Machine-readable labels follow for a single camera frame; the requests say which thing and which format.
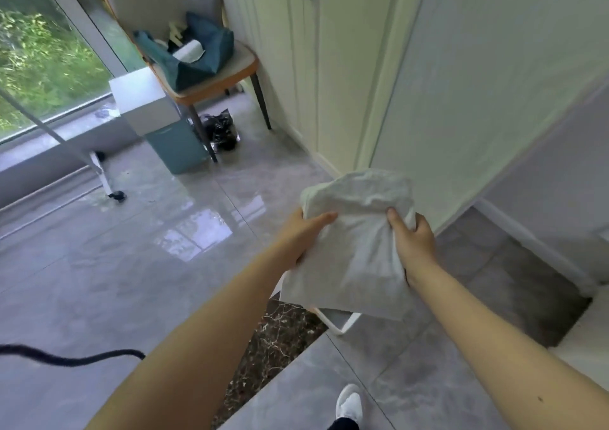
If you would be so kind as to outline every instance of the white shoe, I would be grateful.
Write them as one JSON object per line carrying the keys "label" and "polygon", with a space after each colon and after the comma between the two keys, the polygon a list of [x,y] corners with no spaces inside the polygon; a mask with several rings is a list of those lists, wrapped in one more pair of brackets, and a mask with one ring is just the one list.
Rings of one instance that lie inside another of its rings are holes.
{"label": "white shoe", "polygon": [[336,400],[336,419],[348,417],[361,426],[363,420],[361,390],[355,384],[349,384],[341,391]]}

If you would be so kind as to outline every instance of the forearm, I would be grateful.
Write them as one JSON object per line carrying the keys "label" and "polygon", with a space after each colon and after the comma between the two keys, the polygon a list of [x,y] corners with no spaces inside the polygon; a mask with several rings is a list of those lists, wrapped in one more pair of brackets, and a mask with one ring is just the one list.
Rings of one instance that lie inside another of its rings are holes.
{"label": "forearm", "polygon": [[605,428],[609,394],[490,311],[438,266],[409,279],[519,430]]}
{"label": "forearm", "polygon": [[283,266],[267,249],[144,359],[90,429],[209,427]]}

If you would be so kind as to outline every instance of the person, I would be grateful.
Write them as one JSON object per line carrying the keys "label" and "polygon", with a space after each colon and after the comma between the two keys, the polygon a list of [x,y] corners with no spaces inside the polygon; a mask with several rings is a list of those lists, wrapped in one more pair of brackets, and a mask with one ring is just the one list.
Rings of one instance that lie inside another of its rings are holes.
{"label": "person", "polygon": [[[336,217],[329,212],[307,220],[301,209],[295,211],[274,243],[133,370],[87,429],[209,427],[279,278]],[[430,307],[513,429],[608,427],[609,394],[446,273],[435,258],[434,235],[424,217],[417,216],[416,231],[409,231],[392,208],[387,218],[409,286]],[[336,418],[332,430],[355,430],[362,423],[357,386],[340,394]]]}

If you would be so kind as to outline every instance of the black cable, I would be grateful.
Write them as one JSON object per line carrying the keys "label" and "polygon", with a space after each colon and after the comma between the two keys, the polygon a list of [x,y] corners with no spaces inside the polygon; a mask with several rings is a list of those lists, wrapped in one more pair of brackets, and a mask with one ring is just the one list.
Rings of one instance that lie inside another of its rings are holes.
{"label": "black cable", "polygon": [[99,355],[86,356],[84,358],[65,358],[19,343],[0,343],[0,356],[2,355],[22,356],[44,364],[64,367],[85,366],[104,359],[124,355],[136,356],[140,359],[146,357],[146,355],[138,349],[114,349],[112,351],[100,353]]}

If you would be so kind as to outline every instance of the black chair leg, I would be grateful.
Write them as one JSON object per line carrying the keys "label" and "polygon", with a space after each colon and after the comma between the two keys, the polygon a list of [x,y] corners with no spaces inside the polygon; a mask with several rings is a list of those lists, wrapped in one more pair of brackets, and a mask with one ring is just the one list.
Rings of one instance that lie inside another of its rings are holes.
{"label": "black chair leg", "polygon": [[252,84],[254,85],[254,91],[256,92],[256,98],[258,99],[258,104],[260,105],[260,109],[263,112],[264,122],[267,123],[267,128],[271,130],[269,113],[266,110],[266,103],[264,102],[264,95],[262,87],[260,87],[260,81],[258,80],[258,75],[256,73],[252,74]]}
{"label": "black chair leg", "polygon": [[211,160],[213,160],[216,164],[218,163],[218,158],[216,157],[216,153],[214,153],[214,149],[211,147],[211,142],[209,138],[207,138],[207,134],[205,133],[205,129],[203,128],[203,123],[201,122],[201,118],[196,109],[194,109],[194,105],[188,105],[188,115],[193,120],[194,130],[197,131],[197,134],[203,140],[203,144],[207,149],[207,152],[211,156]]}

